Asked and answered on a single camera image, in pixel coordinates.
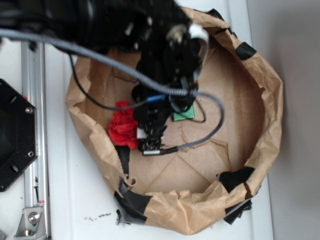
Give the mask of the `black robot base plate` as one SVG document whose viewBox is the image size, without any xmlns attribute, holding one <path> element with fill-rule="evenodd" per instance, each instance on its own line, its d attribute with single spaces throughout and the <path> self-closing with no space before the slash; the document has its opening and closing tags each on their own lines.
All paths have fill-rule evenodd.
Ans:
<svg viewBox="0 0 320 240">
<path fill-rule="evenodd" d="M 36 108 L 1 79 L 0 191 L 7 191 L 36 157 Z"/>
</svg>

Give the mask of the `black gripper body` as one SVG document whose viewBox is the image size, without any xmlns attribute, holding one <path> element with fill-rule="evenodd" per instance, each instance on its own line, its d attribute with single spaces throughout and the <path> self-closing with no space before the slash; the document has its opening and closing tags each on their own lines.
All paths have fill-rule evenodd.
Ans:
<svg viewBox="0 0 320 240">
<path fill-rule="evenodd" d="M 178 24 L 166 34 L 159 48 L 141 55 L 137 69 L 155 82 L 169 88 L 198 90 L 198 78 L 209 50 L 209 34 L 199 24 Z M 136 86 L 131 97 L 141 106 L 133 111 L 138 122 L 138 149 L 145 156 L 176 152 L 176 147 L 162 149 L 166 122 L 173 113 L 191 108 L 195 97 L 160 93 L 144 84 Z"/>
</svg>

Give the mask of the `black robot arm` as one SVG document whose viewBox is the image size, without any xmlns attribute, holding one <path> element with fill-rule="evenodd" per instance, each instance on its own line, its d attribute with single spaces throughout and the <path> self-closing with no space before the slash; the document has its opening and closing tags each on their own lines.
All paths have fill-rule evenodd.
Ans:
<svg viewBox="0 0 320 240">
<path fill-rule="evenodd" d="M 3 0 L 0 34 L 13 40 L 50 43 L 100 60 L 110 49 L 139 52 L 131 75 L 138 148 L 165 155 L 167 119 L 188 110 L 209 49 L 209 35 L 173 0 Z"/>
</svg>

